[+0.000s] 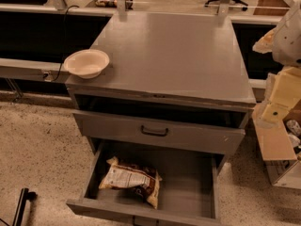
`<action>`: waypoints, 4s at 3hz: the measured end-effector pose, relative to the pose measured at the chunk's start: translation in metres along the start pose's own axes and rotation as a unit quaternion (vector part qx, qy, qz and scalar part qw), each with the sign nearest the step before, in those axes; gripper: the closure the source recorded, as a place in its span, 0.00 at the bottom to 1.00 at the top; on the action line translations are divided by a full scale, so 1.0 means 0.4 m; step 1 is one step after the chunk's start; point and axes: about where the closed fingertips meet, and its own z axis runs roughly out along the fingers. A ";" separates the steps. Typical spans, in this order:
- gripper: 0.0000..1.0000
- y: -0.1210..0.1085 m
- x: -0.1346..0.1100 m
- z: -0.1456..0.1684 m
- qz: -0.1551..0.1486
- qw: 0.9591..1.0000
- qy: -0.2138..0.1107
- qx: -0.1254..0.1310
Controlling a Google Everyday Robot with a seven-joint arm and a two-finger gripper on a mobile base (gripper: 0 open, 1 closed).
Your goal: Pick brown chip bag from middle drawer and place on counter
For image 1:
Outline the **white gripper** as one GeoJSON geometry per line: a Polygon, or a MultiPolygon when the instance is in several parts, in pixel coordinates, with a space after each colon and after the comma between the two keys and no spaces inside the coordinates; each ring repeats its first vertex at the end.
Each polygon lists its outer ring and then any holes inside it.
{"type": "MultiPolygon", "coordinates": [[[[252,47],[260,54],[272,53],[275,29],[271,29],[252,47]]],[[[286,66],[278,74],[270,74],[266,84],[261,119],[270,124],[282,121],[301,100],[301,69],[286,66]]]]}

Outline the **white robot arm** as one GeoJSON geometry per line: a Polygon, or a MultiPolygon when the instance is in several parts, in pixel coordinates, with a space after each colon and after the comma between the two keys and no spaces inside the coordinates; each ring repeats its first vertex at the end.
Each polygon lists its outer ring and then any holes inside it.
{"type": "Polygon", "coordinates": [[[301,3],[295,2],[275,28],[253,45],[257,53],[271,53],[283,68],[269,74],[259,121],[275,125],[282,121],[301,100],[301,3]]]}

